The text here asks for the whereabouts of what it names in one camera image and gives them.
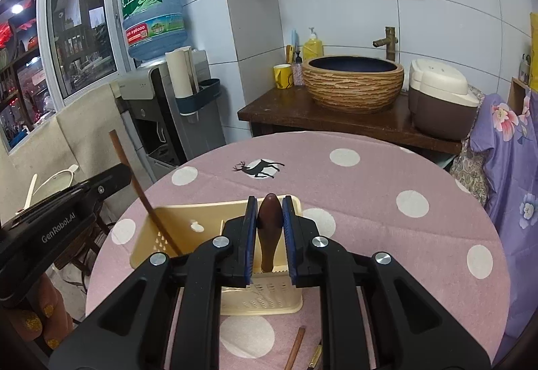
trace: blue gripper pad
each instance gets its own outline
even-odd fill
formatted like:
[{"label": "blue gripper pad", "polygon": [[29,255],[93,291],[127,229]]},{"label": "blue gripper pad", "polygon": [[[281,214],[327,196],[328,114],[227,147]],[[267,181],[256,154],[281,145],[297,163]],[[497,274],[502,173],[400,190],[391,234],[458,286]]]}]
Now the blue gripper pad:
[{"label": "blue gripper pad", "polygon": [[295,240],[292,229],[292,213],[295,214],[295,212],[290,211],[289,202],[291,202],[291,198],[289,199],[287,197],[282,201],[282,218],[284,241],[286,242],[286,254],[288,257],[288,270],[290,271],[292,284],[295,285],[297,281],[297,254],[295,252]]},{"label": "blue gripper pad", "polygon": [[248,198],[245,212],[245,223],[248,226],[248,236],[245,243],[245,281],[250,283],[252,266],[254,264],[254,248],[256,244],[256,217],[258,215],[258,201],[254,196]]}]

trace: chopstick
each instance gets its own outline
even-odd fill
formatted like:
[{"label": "chopstick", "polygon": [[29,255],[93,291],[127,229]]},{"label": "chopstick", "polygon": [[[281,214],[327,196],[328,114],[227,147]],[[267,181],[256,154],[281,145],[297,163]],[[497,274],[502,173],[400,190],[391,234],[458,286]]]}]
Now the chopstick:
[{"label": "chopstick", "polygon": [[319,357],[321,356],[322,352],[322,346],[321,346],[321,340],[319,340],[319,344],[316,346],[316,349],[314,349],[314,355],[312,355],[312,359],[310,360],[310,364],[308,365],[306,370],[313,370],[317,366],[317,362],[319,361]]},{"label": "chopstick", "polygon": [[135,174],[133,173],[133,170],[129,164],[129,161],[127,159],[127,155],[125,154],[125,150],[123,150],[122,143],[119,141],[118,134],[115,130],[110,131],[108,133],[110,136],[110,139],[112,140],[112,144],[114,145],[114,149],[116,150],[116,154],[118,155],[118,158],[120,162],[124,165],[127,165],[129,169],[131,170],[131,183],[133,185],[133,188],[144,205],[144,208],[146,208],[147,214],[150,216],[151,221],[155,224],[155,227],[159,230],[159,232],[162,234],[163,237],[167,240],[167,242],[170,244],[173,251],[176,253],[177,256],[181,256],[183,253],[181,250],[179,250],[179,247],[174,243],[174,240],[170,237],[170,234],[165,229],[164,225],[162,224],[161,219],[157,216],[155,213],[155,210],[151,206],[150,201],[147,199],[146,194],[144,193],[144,190],[138,183],[138,180],[135,177]]},{"label": "chopstick", "polygon": [[293,347],[290,355],[288,356],[288,361],[286,363],[286,367],[284,367],[284,370],[292,370],[293,364],[295,363],[295,358],[297,358],[299,348],[301,347],[302,339],[305,336],[305,331],[306,328],[304,326],[301,326],[297,331],[297,336],[295,337],[295,342],[293,343]]}]

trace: yellow mug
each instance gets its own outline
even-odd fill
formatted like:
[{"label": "yellow mug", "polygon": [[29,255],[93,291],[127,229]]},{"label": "yellow mug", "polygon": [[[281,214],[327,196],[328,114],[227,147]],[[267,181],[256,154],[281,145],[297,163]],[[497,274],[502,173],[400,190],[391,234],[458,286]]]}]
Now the yellow mug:
[{"label": "yellow mug", "polygon": [[289,63],[283,63],[273,67],[274,81],[278,89],[288,89],[293,86],[292,66]]}]

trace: bronze faucet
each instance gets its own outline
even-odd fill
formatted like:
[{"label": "bronze faucet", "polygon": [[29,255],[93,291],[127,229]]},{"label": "bronze faucet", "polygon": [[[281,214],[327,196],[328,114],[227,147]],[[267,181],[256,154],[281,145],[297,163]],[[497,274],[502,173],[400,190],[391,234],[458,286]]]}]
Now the bronze faucet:
[{"label": "bronze faucet", "polygon": [[396,29],[394,27],[385,27],[386,38],[378,39],[373,42],[374,47],[387,46],[387,59],[396,61],[396,44],[398,38],[396,38]]}]

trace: beige plastic basket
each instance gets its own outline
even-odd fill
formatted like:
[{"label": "beige plastic basket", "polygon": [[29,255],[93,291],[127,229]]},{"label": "beige plastic basket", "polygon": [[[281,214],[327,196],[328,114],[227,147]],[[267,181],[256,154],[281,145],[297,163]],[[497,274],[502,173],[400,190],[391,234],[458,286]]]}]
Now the beige plastic basket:
[{"label": "beige plastic basket", "polygon": [[[263,199],[258,199],[258,207]],[[293,207],[301,215],[301,202],[292,196]],[[205,203],[198,205],[174,205],[155,208],[170,237],[184,253],[193,252],[203,242],[217,237],[227,220],[245,214],[247,201]],[[168,241],[160,234],[149,217],[130,257],[131,267],[137,268],[155,252],[174,256]],[[271,315],[292,314],[302,307],[302,293],[295,288],[288,273],[288,261],[284,233],[278,242],[274,256],[274,269],[262,273],[262,250],[256,235],[252,283],[247,288],[223,288],[222,315]]]}]

